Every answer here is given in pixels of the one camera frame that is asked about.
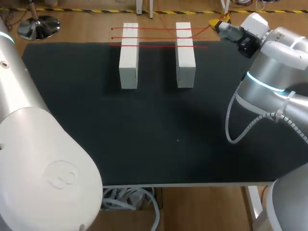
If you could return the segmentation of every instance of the yellow object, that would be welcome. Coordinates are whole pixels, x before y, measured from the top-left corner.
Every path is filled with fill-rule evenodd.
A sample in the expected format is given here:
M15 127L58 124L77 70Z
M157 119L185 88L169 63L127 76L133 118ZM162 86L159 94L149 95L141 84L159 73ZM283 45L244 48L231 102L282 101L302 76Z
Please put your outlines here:
M227 14L226 16L224 16L222 19L212 19L210 21L208 21L208 23L210 24L210 26L213 28L213 30L216 31L215 26L216 24L219 22L226 22L226 23L231 23L231 18L230 18L230 14Z

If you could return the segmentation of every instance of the table leg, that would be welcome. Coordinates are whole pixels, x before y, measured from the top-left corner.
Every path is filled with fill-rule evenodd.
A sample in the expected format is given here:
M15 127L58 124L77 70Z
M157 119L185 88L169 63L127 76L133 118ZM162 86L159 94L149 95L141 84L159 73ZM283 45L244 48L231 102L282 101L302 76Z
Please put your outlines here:
M142 14L142 0L136 0L136 12Z
M153 18L153 0L150 0L150 18Z

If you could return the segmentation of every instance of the yellow-black warning tape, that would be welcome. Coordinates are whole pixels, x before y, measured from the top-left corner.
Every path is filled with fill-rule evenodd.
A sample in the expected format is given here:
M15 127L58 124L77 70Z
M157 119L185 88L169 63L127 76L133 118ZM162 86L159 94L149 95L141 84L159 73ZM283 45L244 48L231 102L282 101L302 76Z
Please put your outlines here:
M0 8L1 10L26 11L27 8ZM136 13L134 10L84 10L68 8L37 8L37 11L62 11L62 12L86 12L86 13ZM274 11L254 11L254 10L230 10L230 13L308 13L308 10L274 10ZM157 14L197 14L197 13L219 13L219 11L154 11Z

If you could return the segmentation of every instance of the red wire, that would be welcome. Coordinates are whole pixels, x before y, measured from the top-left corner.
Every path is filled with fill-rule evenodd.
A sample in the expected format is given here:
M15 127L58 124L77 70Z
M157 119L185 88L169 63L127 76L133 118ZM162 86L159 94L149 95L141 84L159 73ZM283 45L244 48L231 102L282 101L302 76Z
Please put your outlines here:
M110 46L114 47L193 47L193 48L202 48L202 49L207 49L205 46L180 46L180 45L121 45L117 43L109 43Z
M136 39L136 38L137 39L143 39L143 38L144 39L179 39L179 38L180 39L184 39L184 38L189 39L190 38L191 39L192 37L174 37L174 38L171 38L171 37L111 37L111 39L119 39L119 38L120 39L124 39L124 38L125 39L128 39L128 38L129 39L131 39L131 38L132 39Z
M157 0L157 9L159 10L159 0ZM225 16L228 15L228 14L229 14L229 12L227 12L226 14L224 14L223 16L221 16L221 17L219 18L219 20L222 19L223 17L225 17ZM160 21L161 21L161 23L162 23L164 29L167 29L167 28L165 27L165 24L164 24L162 18L161 18L161 14L159 14L159 18L160 18ZM205 30L207 30L207 29L210 28L210 27L211 27L211 25L208 25L207 27L203 28L201 31L199 31L199 32L196 33L195 35L192 35L191 38L193 38L193 37L195 37L195 36L197 36L197 35L200 35L202 32L204 32Z
M181 29L176 29L176 28L149 28L149 27L112 27L113 29L139 29L139 30L202 30L202 28L181 28Z

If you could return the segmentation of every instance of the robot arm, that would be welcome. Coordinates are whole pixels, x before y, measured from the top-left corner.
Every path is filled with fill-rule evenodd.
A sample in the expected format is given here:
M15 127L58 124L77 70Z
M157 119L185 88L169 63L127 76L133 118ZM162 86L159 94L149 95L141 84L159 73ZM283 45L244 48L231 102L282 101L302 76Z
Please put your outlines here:
M13 231L85 231L102 197L95 163L50 114L0 22L1 217Z
M280 111L308 135L308 97L289 90L308 82L308 40L283 27L270 31L257 13L241 26L220 22L216 28L246 57L260 50L236 92L237 102L260 115Z
M221 22L216 30L222 38L236 43L246 57L257 51L250 46L261 48L228 107L228 140L236 143L245 135L243 132L234 141L229 136L229 112L236 99L244 108L261 115L250 124L250 128L264 117L274 117L276 121L284 118L284 122L308 143L308 97L289 90L293 85L308 82L308 40L283 27L269 31L265 20L256 13L251 14L241 27ZM243 44L247 34L248 42ZM308 164L305 164L271 185L267 196L267 215L273 230L308 230L307 177Z

